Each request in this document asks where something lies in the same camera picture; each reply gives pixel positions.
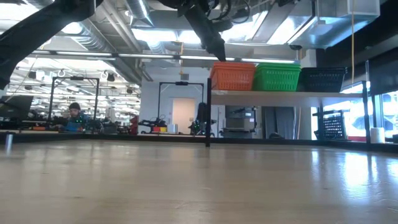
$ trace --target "white shelf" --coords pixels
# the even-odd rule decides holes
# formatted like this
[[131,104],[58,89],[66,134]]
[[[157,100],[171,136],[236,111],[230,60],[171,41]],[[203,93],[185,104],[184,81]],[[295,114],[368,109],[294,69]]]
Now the white shelf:
[[319,107],[358,100],[362,94],[309,93],[285,91],[211,91],[212,105]]

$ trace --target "person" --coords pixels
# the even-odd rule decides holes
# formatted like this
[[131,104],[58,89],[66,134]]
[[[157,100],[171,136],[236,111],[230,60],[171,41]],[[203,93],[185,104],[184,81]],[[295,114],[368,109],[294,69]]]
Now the person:
[[65,126],[66,131],[83,131],[89,117],[81,113],[80,105],[76,102],[69,105],[69,120]]

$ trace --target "white door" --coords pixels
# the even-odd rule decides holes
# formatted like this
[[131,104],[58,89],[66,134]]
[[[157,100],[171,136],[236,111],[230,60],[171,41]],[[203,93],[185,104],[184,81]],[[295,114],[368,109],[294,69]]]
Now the white door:
[[174,98],[173,99],[173,124],[178,125],[178,131],[190,134],[188,128],[195,119],[195,99]]

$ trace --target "green basket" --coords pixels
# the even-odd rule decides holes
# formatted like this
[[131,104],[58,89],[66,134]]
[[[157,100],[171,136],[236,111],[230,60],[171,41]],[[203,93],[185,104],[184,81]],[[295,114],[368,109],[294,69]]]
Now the green basket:
[[254,91],[296,91],[300,65],[260,63],[254,74]]

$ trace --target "paper towel roll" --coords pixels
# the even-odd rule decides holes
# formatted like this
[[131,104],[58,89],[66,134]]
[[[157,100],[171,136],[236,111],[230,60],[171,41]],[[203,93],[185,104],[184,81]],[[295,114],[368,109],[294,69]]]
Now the paper towel roll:
[[385,143],[384,128],[371,128],[371,143]]

